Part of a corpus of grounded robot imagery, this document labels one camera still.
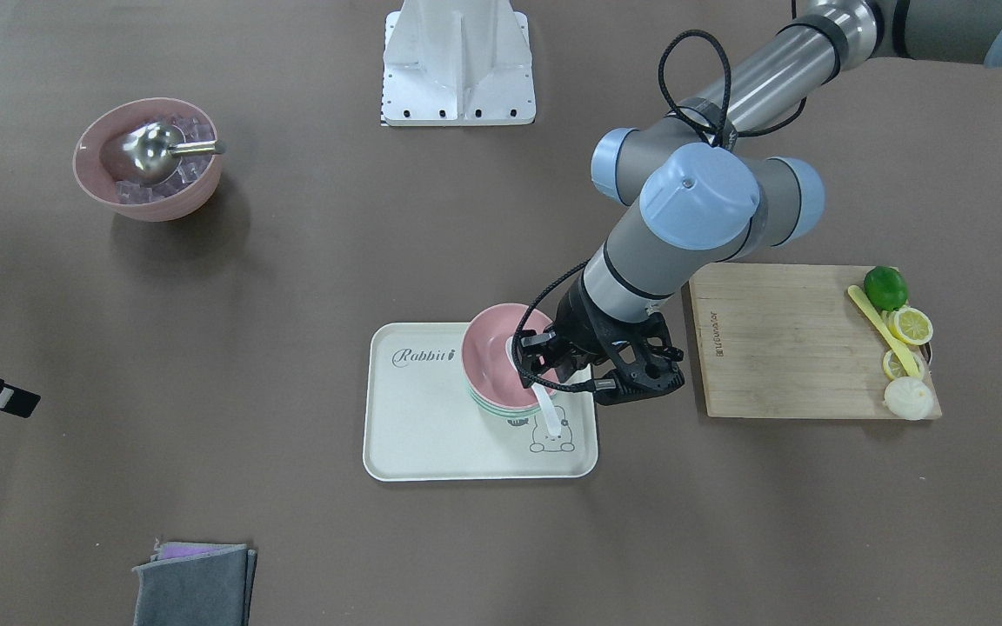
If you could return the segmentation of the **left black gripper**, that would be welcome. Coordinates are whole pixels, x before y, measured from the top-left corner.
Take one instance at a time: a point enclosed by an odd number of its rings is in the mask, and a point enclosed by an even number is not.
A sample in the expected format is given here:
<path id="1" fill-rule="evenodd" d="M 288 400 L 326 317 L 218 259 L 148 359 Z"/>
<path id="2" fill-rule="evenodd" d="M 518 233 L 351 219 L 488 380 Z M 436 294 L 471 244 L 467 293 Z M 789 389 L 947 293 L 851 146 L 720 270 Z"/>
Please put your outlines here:
<path id="1" fill-rule="evenodd" d="M 533 384 L 548 390 L 568 388 L 567 380 L 574 372 L 610 361 L 605 359 L 595 337 L 595 318 L 601 310 L 592 300 L 581 278 L 570 286 L 560 309 L 554 317 L 554 324 L 544 332 L 536 333 L 526 329 L 526 322 L 546 294 L 561 284 L 552 283 L 528 306 L 528 312 L 518 322 L 514 333 L 514 369 L 522 388 L 531 389 Z M 595 381 L 574 383 L 573 388 L 595 388 Z"/>

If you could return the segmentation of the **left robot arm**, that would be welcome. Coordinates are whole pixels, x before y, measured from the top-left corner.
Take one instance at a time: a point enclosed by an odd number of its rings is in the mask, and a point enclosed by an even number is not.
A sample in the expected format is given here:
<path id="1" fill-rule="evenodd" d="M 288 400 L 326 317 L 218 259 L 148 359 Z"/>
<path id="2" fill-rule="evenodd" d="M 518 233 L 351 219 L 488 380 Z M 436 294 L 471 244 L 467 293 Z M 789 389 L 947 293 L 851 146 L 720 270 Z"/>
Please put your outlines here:
<path id="1" fill-rule="evenodd" d="M 518 322 L 506 364 L 522 387 L 589 392 L 604 404 L 668 395 L 684 354 L 660 306 L 707 264 L 814 229 L 822 179 L 792 158 L 736 156 L 737 140 L 780 130 L 805 98 L 871 58 L 1002 68 L 1002 1 L 810 1 L 737 66 L 716 47 L 720 82 L 684 100 L 658 78 L 668 110 L 648 130 L 613 130 L 590 165 L 624 217 L 542 332 Z"/>

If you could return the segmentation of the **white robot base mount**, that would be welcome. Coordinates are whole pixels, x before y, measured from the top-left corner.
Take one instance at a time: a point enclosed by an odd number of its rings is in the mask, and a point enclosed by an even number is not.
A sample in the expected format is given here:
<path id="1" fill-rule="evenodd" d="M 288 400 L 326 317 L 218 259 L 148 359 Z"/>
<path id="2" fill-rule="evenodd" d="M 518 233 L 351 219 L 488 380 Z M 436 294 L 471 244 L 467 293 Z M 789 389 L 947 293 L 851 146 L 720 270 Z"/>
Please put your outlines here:
<path id="1" fill-rule="evenodd" d="M 405 1 L 384 20 L 387 127 L 532 124 L 528 17 L 509 1 Z"/>

